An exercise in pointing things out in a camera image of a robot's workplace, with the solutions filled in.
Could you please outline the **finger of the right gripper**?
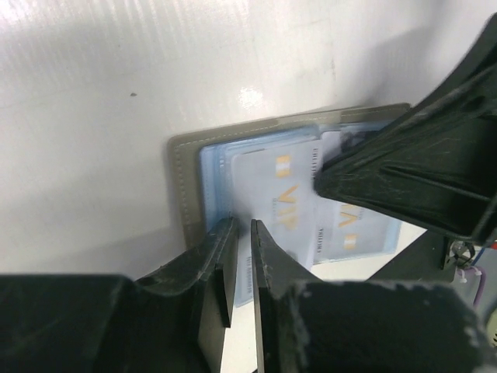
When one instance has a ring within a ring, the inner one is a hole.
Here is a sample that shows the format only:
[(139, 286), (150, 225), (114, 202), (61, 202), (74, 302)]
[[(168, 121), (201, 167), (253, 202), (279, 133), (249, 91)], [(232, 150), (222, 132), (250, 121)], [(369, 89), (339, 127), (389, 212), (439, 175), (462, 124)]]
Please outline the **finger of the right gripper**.
[(452, 239), (495, 241), (496, 17), (432, 92), (325, 162), (315, 190)]

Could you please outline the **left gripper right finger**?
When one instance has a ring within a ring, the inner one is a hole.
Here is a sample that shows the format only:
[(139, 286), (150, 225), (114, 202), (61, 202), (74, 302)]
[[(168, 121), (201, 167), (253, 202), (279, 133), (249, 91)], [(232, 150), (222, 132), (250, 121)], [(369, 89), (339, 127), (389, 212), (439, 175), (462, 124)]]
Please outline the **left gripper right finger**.
[(485, 372), (478, 317), (441, 283), (322, 281), (251, 223), (261, 372)]

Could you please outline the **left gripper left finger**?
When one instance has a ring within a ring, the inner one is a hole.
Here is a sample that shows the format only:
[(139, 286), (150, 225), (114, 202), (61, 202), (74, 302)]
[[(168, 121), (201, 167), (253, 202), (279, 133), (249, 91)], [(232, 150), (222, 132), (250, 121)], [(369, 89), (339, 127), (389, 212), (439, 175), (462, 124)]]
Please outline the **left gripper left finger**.
[(234, 307), (239, 223), (133, 281), (1, 277), (3, 372), (218, 372)]

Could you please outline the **white VIP card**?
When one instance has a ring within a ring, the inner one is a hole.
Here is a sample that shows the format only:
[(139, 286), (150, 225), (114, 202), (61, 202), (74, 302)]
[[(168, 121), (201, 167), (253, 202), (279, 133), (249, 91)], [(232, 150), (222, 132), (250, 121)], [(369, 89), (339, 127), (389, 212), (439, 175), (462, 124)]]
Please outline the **white VIP card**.
[(268, 148), (234, 157), (233, 212), (245, 225), (260, 220), (276, 244), (309, 268), (315, 244), (312, 182), (321, 142)]

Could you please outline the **grey leather card holder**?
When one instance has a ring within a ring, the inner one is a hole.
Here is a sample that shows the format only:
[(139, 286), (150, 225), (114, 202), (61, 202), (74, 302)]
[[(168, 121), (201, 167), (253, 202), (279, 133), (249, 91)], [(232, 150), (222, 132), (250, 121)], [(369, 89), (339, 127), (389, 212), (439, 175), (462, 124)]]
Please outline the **grey leather card holder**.
[(411, 109), (408, 103), (344, 109), (325, 109), (270, 117), (176, 135), (167, 145), (172, 182), (186, 248), (198, 245), (206, 234), (198, 158), (200, 149), (217, 143), (285, 131), (308, 124), (348, 124), (394, 120)]

